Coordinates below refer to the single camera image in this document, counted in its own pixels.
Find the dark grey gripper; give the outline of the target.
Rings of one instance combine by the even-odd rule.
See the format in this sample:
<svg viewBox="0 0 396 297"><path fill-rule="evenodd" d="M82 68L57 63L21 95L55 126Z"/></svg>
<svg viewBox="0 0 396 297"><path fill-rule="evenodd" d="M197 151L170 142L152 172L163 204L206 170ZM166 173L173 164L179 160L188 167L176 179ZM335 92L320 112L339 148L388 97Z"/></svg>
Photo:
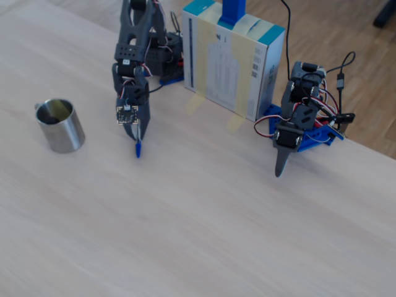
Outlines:
<svg viewBox="0 0 396 297"><path fill-rule="evenodd" d="M141 144L150 119L148 98L118 98L116 100L116 118L118 124L124 124L126 134L135 143Z"/></svg>

